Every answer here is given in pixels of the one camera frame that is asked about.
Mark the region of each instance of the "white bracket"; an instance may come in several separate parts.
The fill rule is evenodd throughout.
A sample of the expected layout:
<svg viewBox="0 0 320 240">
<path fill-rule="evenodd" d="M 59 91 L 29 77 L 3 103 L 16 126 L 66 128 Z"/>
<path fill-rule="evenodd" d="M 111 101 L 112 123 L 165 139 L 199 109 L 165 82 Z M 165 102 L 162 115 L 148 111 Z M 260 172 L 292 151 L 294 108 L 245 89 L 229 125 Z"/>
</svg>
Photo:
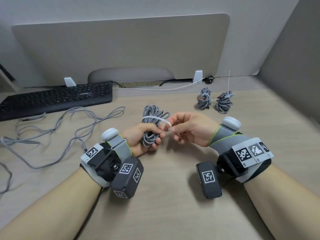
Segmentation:
<svg viewBox="0 0 320 240">
<path fill-rule="evenodd" d="M 201 83 L 203 79 L 202 71 L 195 71 L 192 83 Z"/>
<path fill-rule="evenodd" d="M 66 86 L 67 86 L 67 87 L 74 87 L 74 86 L 77 85 L 77 84 L 72 80 L 71 77 L 65 77 L 65 78 L 64 78 L 64 82 L 66 83 Z"/>
</svg>

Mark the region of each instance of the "desk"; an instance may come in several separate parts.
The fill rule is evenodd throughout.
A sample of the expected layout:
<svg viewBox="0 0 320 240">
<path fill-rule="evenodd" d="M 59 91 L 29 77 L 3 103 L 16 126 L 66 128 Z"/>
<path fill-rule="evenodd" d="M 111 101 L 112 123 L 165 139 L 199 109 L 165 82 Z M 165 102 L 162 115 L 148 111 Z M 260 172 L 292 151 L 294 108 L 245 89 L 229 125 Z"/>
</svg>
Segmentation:
<svg viewBox="0 0 320 240">
<path fill-rule="evenodd" d="M 211 97 L 219 94 L 213 92 Z M 112 103 L 89 107 L 99 116 L 119 106 L 126 109 L 122 116 L 99 123 L 87 146 L 100 141 L 101 133 L 110 127 L 121 131 L 141 121 L 146 105 L 156 104 L 172 114 L 194 111 L 197 96 L 198 93 L 118 97 Z M 232 102 L 228 115 L 242 122 L 241 132 L 260 137 L 274 153 L 275 164 L 320 194 L 320 135 L 316 129 L 269 90 L 235 91 Z M 202 113 L 217 121 L 224 117 L 213 108 Z M 52 128 L 61 114 L 49 114 L 38 126 Z M 13 147 L 33 165 L 42 165 L 56 159 L 74 131 L 91 121 L 79 112 L 66 117 L 52 135 L 44 136 L 43 145 Z M 15 121 L 1 122 L 0 135 L 14 136 L 14 125 Z M 38 171 L 28 168 L 5 148 L 0 148 L 0 153 L 0 160 L 13 171 L 13 190 L 0 199 L 1 228 L 77 169 L 83 152 L 80 143 L 75 142 L 63 161 Z M 140 159 L 144 173 L 135 196 L 125 200 L 110 191 L 103 193 L 79 239 L 273 239 L 237 182 L 229 182 L 221 198 L 203 197 L 195 165 L 217 159 L 211 148 L 179 145 L 168 132 L 157 152 Z M 3 188 L 7 175 L 3 169 L 0 172 Z"/>
</svg>

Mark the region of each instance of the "gray elastic strap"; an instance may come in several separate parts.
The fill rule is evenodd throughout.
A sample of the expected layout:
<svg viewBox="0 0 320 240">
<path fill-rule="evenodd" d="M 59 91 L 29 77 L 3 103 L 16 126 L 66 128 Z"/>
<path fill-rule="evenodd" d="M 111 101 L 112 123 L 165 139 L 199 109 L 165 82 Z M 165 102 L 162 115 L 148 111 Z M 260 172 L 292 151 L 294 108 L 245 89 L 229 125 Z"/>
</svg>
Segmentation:
<svg viewBox="0 0 320 240">
<path fill-rule="evenodd" d="M 110 182 L 108 182 L 108 181 L 104 180 L 102 177 L 98 176 L 97 172 L 82 160 L 81 160 L 81 165 L 85 168 L 85 170 L 90 175 L 90 177 L 94 181 L 96 181 L 97 184 L 100 185 L 102 188 L 106 188 L 106 187 L 110 186 Z"/>
<path fill-rule="evenodd" d="M 227 152 L 234 145 L 237 145 L 241 142 L 247 141 L 250 138 L 243 134 L 233 135 L 230 137 L 226 137 L 225 139 L 221 139 L 219 141 L 214 142 L 209 147 L 215 149 L 219 155 Z"/>
<path fill-rule="evenodd" d="M 250 179 L 250 177 L 258 170 L 258 168 L 260 167 L 260 165 L 262 163 L 263 163 L 263 161 L 248 167 L 247 168 L 248 172 L 245 175 L 237 177 L 236 180 L 239 181 L 240 183 L 244 183 L 244 182 L 248 181 Z"/>
<path fill-rule="evenodd" d="M 131 157 L 131 150 L 127 144 L 126 139 L 123 139 L 120 135 L 116 135 L 108 141 L 112 149 L 117 153 L 120 160 L 123 162 L 128 157 Z"/>
<path fill-rule="evenodd" d="M 215 133 L 214 137 L 211 140 L 211 143 L 215 143 L 218 140 L 221 140 L 225 137 L 232 136 L 235 133 L 235 130 L 230 129 L 225 125 L 220 125 L 217 133 Z"/>
</svg>

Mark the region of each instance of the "black keyboard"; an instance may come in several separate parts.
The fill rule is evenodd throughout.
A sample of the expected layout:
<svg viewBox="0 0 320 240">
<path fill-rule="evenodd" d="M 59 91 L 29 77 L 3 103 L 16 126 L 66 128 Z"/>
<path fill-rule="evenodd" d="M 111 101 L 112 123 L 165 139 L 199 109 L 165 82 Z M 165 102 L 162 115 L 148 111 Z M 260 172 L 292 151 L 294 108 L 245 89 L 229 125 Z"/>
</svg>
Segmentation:
<svg viewBox="0 0 320 240">
<path fill-rule="evenodd" d="M 0 121 L 112 102 L 112 81 L 56 87 L 8 96 L 0 104 Z"/>
</svg>

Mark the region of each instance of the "person's right hand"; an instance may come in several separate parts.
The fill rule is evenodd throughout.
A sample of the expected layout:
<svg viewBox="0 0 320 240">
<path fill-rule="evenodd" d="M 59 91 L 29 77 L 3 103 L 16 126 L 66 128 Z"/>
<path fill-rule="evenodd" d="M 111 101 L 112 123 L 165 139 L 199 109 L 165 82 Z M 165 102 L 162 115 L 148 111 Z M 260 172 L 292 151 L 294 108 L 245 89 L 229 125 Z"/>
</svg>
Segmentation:
<svg viewBox="0 0 320 240">
<path fill-rule="evenodd" d="M 196 112 L 179 112 L 167 120 L 172 127 L 166 124 L 164 131 L 171 130 L 174 140 L 180 144 L 189 141 L 202 147 L 209 146 L 210 140 L 220 126 L 216 121 Z"/>
</svg>

